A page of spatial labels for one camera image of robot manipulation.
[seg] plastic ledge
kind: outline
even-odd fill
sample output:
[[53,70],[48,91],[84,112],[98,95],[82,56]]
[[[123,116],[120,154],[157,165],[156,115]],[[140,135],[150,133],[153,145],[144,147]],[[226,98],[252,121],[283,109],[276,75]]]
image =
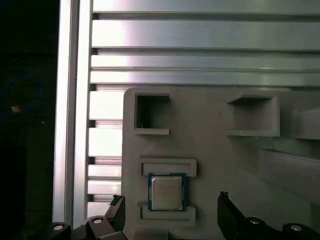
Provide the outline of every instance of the plastic ledge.
[[149,173],[186,173],[188,177],[197,176],[197,160],[195,158],[152,158],[140,157],[140,175]]
[[320,160],[273,150],[260,150],[259,177],[320,205]]
[[137,217],[143,224],[193,227],[196,224],[196,207],[190,205],[186,211],[149,211],[147,203],[140,202],[137,206]]

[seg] black clamp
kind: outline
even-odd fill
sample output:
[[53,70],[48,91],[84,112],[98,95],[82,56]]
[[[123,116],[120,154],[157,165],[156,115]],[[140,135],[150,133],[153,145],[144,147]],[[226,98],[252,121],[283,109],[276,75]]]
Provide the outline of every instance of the black clamp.
[[245,217],[222,191],[218,197],[218,226],[226,240],[320,240],[310,227],[287,223],[282,231],[268,226],[256,217]]

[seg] metal screw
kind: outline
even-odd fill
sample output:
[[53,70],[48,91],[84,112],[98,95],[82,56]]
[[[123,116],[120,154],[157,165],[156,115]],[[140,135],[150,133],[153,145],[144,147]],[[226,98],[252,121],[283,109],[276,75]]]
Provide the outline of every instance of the metal screw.
[[292,225],[291,229],[294,230],[294,231],[297,231],[297,232],[302,231],[302,228],[300,226],[298,226],[298,225]]
[[63,229],[64,226],[63,225],[56,225],[53,227],[53,230],[60,230],[60,229]]
[[100,224],[102,222],[102,220],[101,219],[95,219],[95,220],[93,220],[93,223],[94,224]]
[[252,218],[252,219],[250,219],[250,223],[252,223],[252,224],[260,224],[260,221],[258,219],[256,219],[256,218]]

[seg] gray plastic tray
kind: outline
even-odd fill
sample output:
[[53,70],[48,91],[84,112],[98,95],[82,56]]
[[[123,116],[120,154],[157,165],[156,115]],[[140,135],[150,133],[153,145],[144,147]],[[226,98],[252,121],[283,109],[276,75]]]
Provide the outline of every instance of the gray plastic tray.
[[[124,95],[121,185],[128,239],[134,232],[141,234],[141,229],[168,231],[178,239],[223,239],[217,224],[220,191],[229,192],[245,216],[261,218],[274,228],[289,222],[320,228],[320,216],[312,217],[310,199],[260,177],[259,144],[243,137],[252,136],[256,142],[263,137],[293,138],[293,112],[319,107],[315,103],[320,105],[320,94],[312,91],[214,86],[129,89]],[[158,169],[189,174],[186,212],[148,212],[146,175]]]

